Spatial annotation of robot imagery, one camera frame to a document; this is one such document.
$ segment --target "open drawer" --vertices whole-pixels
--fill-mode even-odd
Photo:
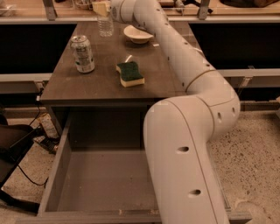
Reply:
[[[38,217],[18,223],[160,223],[142,140],[145,113],[70,112]]]

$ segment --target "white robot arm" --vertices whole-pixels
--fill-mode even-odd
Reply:
[[[164,224],[229,223],[207,142],[238,119],[235,91],[168,22],[157,0],[111,0],[115,21],[153,34],[185,87],[147,112],[144,144]]]

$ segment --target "white bowl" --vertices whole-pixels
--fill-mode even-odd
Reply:
[[[153,37],[148,32],[138,30],[132,25],[125,27],[123,33],[135,44],[145,44]]]

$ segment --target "black panel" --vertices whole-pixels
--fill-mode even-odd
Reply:
[[[280,68],[280,23],[190,26],[217,69]]]
[[[52,73],[75,26],[0,25],[0,74]]]

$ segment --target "silver can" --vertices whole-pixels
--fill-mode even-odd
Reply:
[[[77,70],[86,74],[95,69],[94,56],[90,42],[85,35],[71,38],[71,49],[75,59]]]

